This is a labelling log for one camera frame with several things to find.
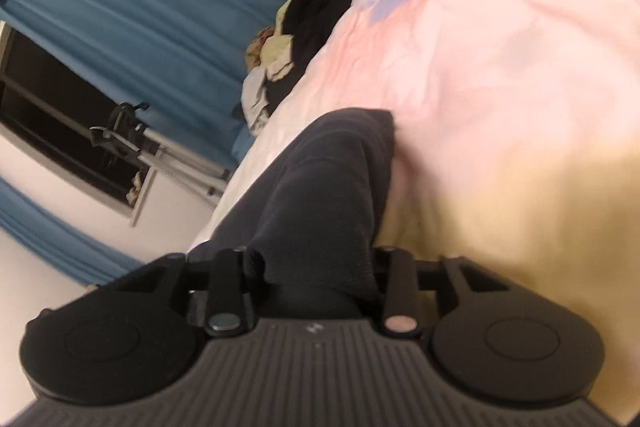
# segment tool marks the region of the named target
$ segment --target bedsheet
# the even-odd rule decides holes
[[[640,0],[354,0],[198,242],[318,116],[387,108],[378,242],[466,255],[590,320],[591,394],[640,409]]]

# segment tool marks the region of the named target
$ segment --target clothes pile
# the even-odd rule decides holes
[[[287,0],[275,27],[261,30],[245,53],[249,71],[238,116],[257,136],[282,100],[296,87],[311,59],[331,35],[351,0]]]

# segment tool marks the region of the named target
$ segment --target white cloth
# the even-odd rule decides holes
[[[269,102],[264,89],[265,78],[264,67],[258,66],[251,70],[242,83],[242,112],[249,132],[254,136],[258,136],[269,120],[266,110]]]

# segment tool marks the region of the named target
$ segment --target bed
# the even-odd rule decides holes
[[[378,243],[466,255],[589,319],[591,394],[640,409],[640,0],[353,0],[231,180],[207,240],[310,122],[396,121]]]

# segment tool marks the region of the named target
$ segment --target white wall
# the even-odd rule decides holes
[[[43,308],[59,308],[84,289],[36,258],[0,229],[0,424],[7,423],[33,393],[18,360],[24,325]]]
[[[211,216],[206,203],[158,175],[130,227],[128,216],[63,180],[2,134],[0,176],[76,229],[141,261],[186,251]]]

